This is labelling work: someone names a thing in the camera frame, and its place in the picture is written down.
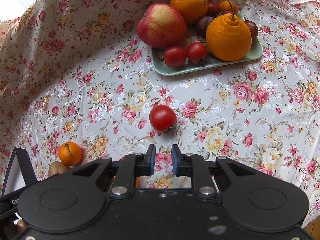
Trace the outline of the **small orange mandarin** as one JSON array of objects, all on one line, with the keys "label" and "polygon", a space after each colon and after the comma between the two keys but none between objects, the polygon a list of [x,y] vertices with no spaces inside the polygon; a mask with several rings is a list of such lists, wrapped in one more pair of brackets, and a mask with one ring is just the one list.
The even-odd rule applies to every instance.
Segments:
[{"label": "small orange mandarin", "polygon": [[71,141],[63,143],[58,150],[60,161],[66,166],[77,165],[82,158],[81,147]]}]

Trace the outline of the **black box with white interior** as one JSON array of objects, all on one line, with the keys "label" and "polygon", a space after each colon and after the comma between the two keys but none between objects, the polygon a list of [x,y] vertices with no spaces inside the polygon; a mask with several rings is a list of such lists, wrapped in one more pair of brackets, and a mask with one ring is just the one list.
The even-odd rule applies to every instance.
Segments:
[{"label": "black box with white interior", "polygon": [[1,196],[10,194],[35,182],[37,182],[37,178],[28,152],[25,149],[15,147],[5,173]]}]

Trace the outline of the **brown kiwi fruit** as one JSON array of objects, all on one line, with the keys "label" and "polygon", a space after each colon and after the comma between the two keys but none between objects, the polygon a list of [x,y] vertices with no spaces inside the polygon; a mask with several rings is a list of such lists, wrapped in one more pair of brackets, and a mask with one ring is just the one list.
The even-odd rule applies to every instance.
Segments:
[{"label": "brown kiwi fruit", "polygon": [[68,172],[70,169],[71,168],[69,166],[64,165],[62,162],[54,161],[49,165],[48,178],[56,174],[63,174],[65,172]]}]

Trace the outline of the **red cherry tomato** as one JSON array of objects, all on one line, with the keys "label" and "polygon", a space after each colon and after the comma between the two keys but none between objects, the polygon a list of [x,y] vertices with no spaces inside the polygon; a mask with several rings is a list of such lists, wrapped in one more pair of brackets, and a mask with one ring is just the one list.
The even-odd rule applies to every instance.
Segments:
[{"label": "red cherry tomato", "polygon": [[166,133],[176,128],[177,115],[166,105],[156,105],[150,111],[149,121],[158,133]]}]

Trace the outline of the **purple plum on plate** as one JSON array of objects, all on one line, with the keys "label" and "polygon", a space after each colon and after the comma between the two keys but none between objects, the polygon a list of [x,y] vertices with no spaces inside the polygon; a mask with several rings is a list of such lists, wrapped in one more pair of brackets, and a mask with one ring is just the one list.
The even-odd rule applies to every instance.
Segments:
[{"label": "purple plum on plate", "polygon": [[208,28],[208,25],[214,20],[214,17],[212,16],[203,16],[202,18],[200,18],[197,22],[196,25],[196,31],[199,35],[201,35],[202,37],[205,37],[206,35],[206,30]]}]

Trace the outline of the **small mandarin on plate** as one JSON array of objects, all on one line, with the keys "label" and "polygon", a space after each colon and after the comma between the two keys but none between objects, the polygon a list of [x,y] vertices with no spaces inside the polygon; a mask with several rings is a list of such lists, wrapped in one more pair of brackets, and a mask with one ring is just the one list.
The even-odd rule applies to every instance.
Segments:
[{"label": "small mandarin on plate", "polygon": [[220,9],[220,12],[225,12],[225,11],[228,11],[228,12],[234,12],[235,14],[238,13],[238,6],[236,5],[235,2],[233,1],[221,1],[219,3],[219,9]]}]

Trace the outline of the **pale green rectangular plate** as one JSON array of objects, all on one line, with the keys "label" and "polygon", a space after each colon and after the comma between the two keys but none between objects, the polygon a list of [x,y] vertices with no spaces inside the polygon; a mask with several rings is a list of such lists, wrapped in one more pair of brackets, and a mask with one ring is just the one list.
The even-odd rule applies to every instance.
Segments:
[{"label": "pale green rectangular plate", "polygon": [[222,61],[218,59],[208,49],[208,57],[202,64],[193,64],[186,59],[185,63],[177,68],[170,68],[164,62],[164,49],[151,48],[151,63],[154,70],[162,76],[177,76],[182,74],[188,74],[199,70],[205,70],[210,68],[219,68],[229,66],[235,63],[245,63],[260,59],[263,54],[263,46],[259,42],[258,38],[252,40],[252,45],[248,53],[238,61]]}]

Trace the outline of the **red tomato behind orange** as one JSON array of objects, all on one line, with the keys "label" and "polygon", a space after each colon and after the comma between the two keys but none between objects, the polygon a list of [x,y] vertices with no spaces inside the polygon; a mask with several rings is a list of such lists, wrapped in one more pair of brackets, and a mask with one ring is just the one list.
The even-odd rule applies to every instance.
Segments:
[{"label": "red tomato behind orange", "polygon": [[220,13],[220,8],[215,2],[208,2],[207,15],[216,17]]}]

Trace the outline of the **red yellow apple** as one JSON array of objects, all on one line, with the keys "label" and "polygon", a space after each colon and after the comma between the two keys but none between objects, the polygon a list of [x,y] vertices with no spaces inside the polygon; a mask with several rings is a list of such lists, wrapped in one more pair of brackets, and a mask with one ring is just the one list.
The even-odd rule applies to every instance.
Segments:
[{"label": "red yellow apple", "polygon": [[165,49],[178,45],[187,33],[182,15],[166,3],[148,7],[136,27],[140,40],[153,48]]}]

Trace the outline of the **floral tablecloth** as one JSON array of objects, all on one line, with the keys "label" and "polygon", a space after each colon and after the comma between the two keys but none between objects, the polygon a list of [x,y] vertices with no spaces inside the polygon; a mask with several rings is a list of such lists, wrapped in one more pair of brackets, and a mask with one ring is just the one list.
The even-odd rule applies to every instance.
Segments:
[{"label": "floral tablecloth", "polygon": [[[319,216],[319,0],[234,0],[259,29],[260,59],[162,77],[135,33],[152,3],[169,0],[35,0],[1,22],[1,175],[15,147],[39,180],[59,146],[82,162],[157,146],[143,187],[184,187],[172,174],[178,144],[208,160],[225,155],[295,184]],[[158,133],[156,105],[177,115]]]}]

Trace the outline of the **large bumpy orange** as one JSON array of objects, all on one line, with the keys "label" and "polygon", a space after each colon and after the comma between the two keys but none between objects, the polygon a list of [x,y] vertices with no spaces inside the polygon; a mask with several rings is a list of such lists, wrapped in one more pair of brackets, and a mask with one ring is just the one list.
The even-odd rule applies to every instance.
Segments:
[{"label": "large bumpy orange", "polygon": [[210,52],[222,61],[238,61],[245,57],[252,45],[248,26],[232,10],[208,25],[206,44]]}]

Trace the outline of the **cherry tomato on plate right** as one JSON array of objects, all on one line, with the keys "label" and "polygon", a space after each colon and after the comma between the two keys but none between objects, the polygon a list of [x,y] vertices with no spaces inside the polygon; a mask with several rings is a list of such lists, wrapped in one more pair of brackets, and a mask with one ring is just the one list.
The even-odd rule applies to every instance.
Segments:
[{"label": "cherry tomato on plate right", "polygon": [[193,64],[203,64],[207,57],[208,51],[201,42],[192,42],[186,49],[187,58]]}]

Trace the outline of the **cherry tomato on plate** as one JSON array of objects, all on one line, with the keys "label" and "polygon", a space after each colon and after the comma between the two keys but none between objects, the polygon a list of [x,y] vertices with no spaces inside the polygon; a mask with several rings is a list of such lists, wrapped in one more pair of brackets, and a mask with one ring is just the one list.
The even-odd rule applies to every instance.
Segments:
[{"label": "cherry tomato on plate", "polygon": [[192,42],[186,49],[187,58],[193,64],[203,64],[207,57],[208,51],[201,42]]},{"label": "cherry tomato on plate", "polygon": [[185,49],[179,46],[171,46],[165,49],[163,57],[164,62],[168,67],[177,68],[185,63],[187,54]]}]

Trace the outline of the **dark plum plate right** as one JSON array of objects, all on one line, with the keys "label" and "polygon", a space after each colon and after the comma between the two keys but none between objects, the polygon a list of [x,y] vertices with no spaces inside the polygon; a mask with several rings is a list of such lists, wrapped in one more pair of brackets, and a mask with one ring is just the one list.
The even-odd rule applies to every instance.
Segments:
[{"label": "dark plum plate right", "polygon": [[259,33],[259,29],[257,27],[257,25],[249,20],[244,20],[244,23],[247,25],[247,27],[249,28],[250,32],[251,32],[251,37],[252,39],[257,38],[258,33]]}]

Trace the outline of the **cherry tomato on plate left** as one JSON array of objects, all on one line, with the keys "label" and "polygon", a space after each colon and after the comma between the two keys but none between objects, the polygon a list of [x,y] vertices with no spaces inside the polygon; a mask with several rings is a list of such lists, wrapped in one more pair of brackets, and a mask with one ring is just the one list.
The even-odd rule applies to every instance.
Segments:
[{"label": "cherry tomato on plate left", "polygon": [[185,49],[179,46],[171,46],[165,49],[163,57],[164,62],[168,67],[177,68],[185,63],[187,54]]}]

